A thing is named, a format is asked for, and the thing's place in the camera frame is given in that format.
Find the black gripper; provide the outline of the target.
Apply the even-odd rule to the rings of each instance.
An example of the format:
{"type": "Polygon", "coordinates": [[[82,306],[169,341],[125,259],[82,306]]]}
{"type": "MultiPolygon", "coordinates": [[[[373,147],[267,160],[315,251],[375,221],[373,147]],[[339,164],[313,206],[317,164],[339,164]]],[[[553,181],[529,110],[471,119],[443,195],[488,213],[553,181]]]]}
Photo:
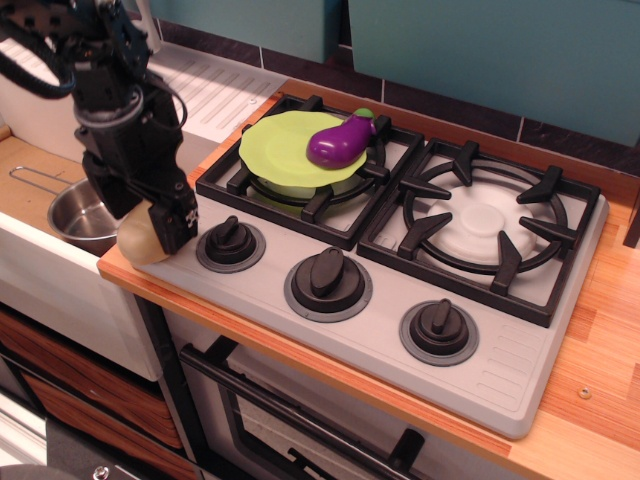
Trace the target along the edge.
{"type": "Polygon", "coordinates": [[[176,155],[183,141],[175,92],[156,74],[141,79],[79,74],[73,92],[82,166],[107,210],[122,219],[143,199],[165,254],[198,234],[198,206],[176,155]]]}

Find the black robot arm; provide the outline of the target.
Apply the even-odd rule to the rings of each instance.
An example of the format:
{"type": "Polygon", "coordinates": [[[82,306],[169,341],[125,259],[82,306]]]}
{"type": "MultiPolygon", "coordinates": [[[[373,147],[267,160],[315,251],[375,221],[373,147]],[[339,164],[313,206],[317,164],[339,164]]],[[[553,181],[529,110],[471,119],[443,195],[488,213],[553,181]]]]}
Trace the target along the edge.
{"type": "Polygon", "coordinates": [[[7,56],[2,76],[43,99],[72,97],[83,169],[109,212],[121,219],[148,201],[160,246],[177,253],[198,230],[195,193],[176,160],[187,111],[149,69],[146,32],[119,1],[4,1],[1,36],[38,57],[57,81],[7,56]]]}

